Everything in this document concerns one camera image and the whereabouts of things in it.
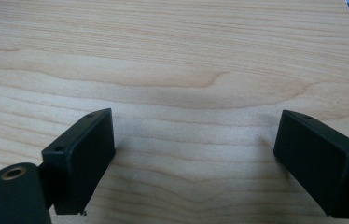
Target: mounting hole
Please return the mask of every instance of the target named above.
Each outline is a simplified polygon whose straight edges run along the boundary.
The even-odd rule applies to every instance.
[[[64,150],[64,147],[55,147],[53,150],[56,152],[60,152]]]
[[[2,175],[1,178],[3,180],[12,180],[15,178],[20,177],[21,175],[24,175],[26,173],[26,169],[22,166],[17,166],[14,168],[11,168],[7,171],[5,171]]]

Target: dark object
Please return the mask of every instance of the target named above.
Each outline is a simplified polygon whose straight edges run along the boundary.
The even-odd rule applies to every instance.
[[[84,214],[113,159],[111,109],[90,113],[42,151],[43,163],[18,163],[0,171],[0,223],[50,223],[58,215]]]
[[[328,216],[349,218],[348,137],[284,110],[273,152]]]
[[[34,164],[18,163],[0,171],[0,223],[50,223]]]

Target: wooden table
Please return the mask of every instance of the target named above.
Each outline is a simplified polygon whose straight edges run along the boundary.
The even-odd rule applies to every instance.
[[[0,169],[107,107],[118,154],[54,223],[349,223],[272,154],[283,109],[349,136],[343,0],[0,1]]]

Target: black plastic part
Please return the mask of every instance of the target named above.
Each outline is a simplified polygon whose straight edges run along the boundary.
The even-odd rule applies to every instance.
[[[328,216],[349,218],[348,137],[285,110],[273,152]]]
[[[80,119],[42,151],[47,207],[54,203],[58,215],[82,214],[115,153],[111,109]]]
[[[1,223],[50,223],[39,173],[34,164],[18,163],[0,171]]]

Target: wood grain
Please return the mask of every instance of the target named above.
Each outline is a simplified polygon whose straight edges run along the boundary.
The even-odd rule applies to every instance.
[[[349,223],[272,154],[283,109],[349,136],[344,1],[0,1],[0,169],[107,107],[118,154],[54,223]]]

